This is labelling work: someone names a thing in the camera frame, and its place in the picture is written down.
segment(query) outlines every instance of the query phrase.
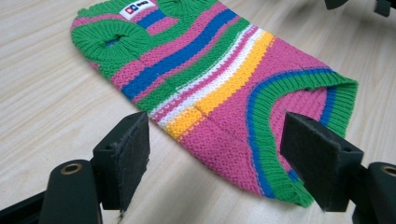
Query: blue trim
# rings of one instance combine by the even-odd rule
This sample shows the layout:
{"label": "blue trim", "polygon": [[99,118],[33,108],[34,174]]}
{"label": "blue trim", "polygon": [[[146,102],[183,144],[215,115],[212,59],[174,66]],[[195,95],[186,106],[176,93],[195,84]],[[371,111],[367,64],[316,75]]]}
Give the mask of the blue trim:
{"label": "blue trim", "polygon": [[178,67],[203,49],[219,31],[219,28],[235,18],[236,14],[230,9],[222,11],[206,26],[206,28],[185,48],[178,50],[160,62],[146,67],[136,78],[122,88],[122,92],[132,100],[141,91],[145,90],[159,76]]}
{"label": "blue trim", "polygon": [[323,108],[323,113],[320,116],[319,120],[319,122],[325,126],[329,124],[330,116],[332,115],[332,109],[334,108],[336,93],[337,89],[335,87],[327,88],[326,104]]}
{"label": "blue trim", "polygon": [[142,20],[138,21],[137,24],[145,29],[147,29],[150,25],[154,24],[157,21],[162,20],[165,18],[165,14],[161,12],[160,10],[155,10],[152,11],[150,14],[148,14],[146,17],[144,17]]}
{"label": "blue trim", "polygon": [[[306,70],[301,70],[301,71],[290,71],[290,72],[285,72],[285,73],[278,73],[275,74],[272,77],[269,77],[268,79],[265,79],[262,83],[258,84],[257,87],[252,91],[250,96],[248,97],[248,102],[247,102],[247,131],[248,131],[248,143],[251,147],[252,150],[252,155],[253,155],[253,163],[256,168],[257,174],[258,174],[258,179],[260,181],[260,186],[263,190],[263,194],[267,196],[268,198],[275,198],[274,191],[270,184],[268,183],[268,180],[265,177],[265,172],[262,169],[262,163],[260,162],[260,148],[256,144],[256,132],[255,132],[255,126],[253,122],[253,112],[254,112],[254,105],[256,104],[257,97],[258,95],[262,92],[263,89],[267,88],[268,86],[272,85],[274,82],[277,82],[281,79],[287,79],[290,77],[299,77],[299,76],[313,76],[313,75],[319,75],[319,74],[329,74],[333,73],[333,70],[331,69],[306,69]],[[326,105],[330,110],[330,108],[333,107],[333,101],[332,104]],[[291,181],[295,182],[298,179],[297,174],[291,170],[288,173],[289,178]]]}

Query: colorful knit garment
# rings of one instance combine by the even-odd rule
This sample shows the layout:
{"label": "colorful knit garment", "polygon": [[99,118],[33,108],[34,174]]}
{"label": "colorful knit garment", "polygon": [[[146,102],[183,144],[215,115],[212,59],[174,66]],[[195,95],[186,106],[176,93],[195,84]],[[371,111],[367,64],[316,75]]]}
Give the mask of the colorful knit garment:
{"label": "colorful knit garment", "polygon": [[344,135],[354,80],[216,0],[107,1],[82,9],[71,33],[95,69],[208,168],[255,194],[313,202],[279,154],[285,113]]}

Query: wood grain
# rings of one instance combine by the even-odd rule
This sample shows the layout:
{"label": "wood grain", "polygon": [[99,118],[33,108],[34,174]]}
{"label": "wood grain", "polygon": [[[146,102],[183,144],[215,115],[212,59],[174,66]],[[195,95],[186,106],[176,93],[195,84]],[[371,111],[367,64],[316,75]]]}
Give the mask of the wood grain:
{"label": "wood grain", "polygon": [[[0,210],[47,186],[50,171],[92,149],[137,109],[93,71],[70,41],[79,9],[100,1],[0,2]],[[318,0],[221,0],[249,21],[360,83],[346,139],[363,164],[396,163],[396,11],[374,0],[328,11]],[[150,123],[148,171],[122,223],[351,223],[241,191]],[[119,213],[105,211],[105,223]]]}

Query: white stripe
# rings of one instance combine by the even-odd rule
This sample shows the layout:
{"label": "white stripe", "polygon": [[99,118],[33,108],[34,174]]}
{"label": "white stripe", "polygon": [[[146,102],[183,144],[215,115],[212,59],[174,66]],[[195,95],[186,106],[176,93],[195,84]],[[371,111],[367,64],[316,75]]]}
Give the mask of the white stripe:
{"label": "white stripe", "polygon": [[215,80],[213,80],[208,85],[204,86],[200,90],[198,90],[195,94],[188,97],[185,101],[183,101],[179,106],[175,107],[171,112],[169,112],[164,118],[162,118],[158,124],[161,127],[165,127],[165,125],[173,120],[178,114],[184,111],[187,107],[193,106],[194,103],[200,101],[204,97],[206,97],[210,92],[215,91],[220,88],[224,83],[226,83],[237,71],[237,69],[244,63],[249,53],[254,47],[256,39],[263,34],[263,30],[258,30],[251,39],[254,41],[248,41],[240,54],[236,57],[233,63],[224,71],[220,76],[218,76]]}
{"label": "white stripe", "polygon": [[237,37],[237,39],[235,40],[235,42],[230,46],[229,49],[226,50],[226,52],[224,53],[224,55],[222,55],[220,57],[219,62],[217,62],[214,66],[212,66],[212,68],[209,71],[204,71],[200,76],[198,76],[198,78],[196,78],[195,80],[191,81],[189,84],[187,84],[185,87],[177,90],[177,93],[172,94],[169,98],[167,98],[165,101],[163,101],[162,103],[160,103],[156,108],[154,108],[150,113],[148,113],[148,115],[152,118],[155,119],[155,116],[157,113],[161,113],[163,108],[168,107],[168,105],[178,99],[178,97],[180,97],[180,95],[186,91],[189,91],[190,89],[192,89],[194,86],[198,85],[199,83],[201,83],[202,81],[205,81],[205,79],[211,77],[232,55],[233,52],[235,51],[235,49],[239,46],[240,42],[242,41],[243,36],[248,33],[248,31],[250,29],[253,28],[253,25],[249,25],[245,30],[243,30],[240,35]]}

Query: clothing label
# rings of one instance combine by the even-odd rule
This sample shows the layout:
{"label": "clothing label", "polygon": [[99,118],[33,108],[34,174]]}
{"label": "clothing label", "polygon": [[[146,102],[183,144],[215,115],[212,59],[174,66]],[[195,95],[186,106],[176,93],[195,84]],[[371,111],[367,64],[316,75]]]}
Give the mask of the clothing label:
{"label": "clothing label", "polygon": [[149,0],[135,1],[127,7],[123,8],[120,14],[125,19],[130,20],[135,15],[139,14],[139,12],[142,12],[149,7],[155,7],[155,4]]}

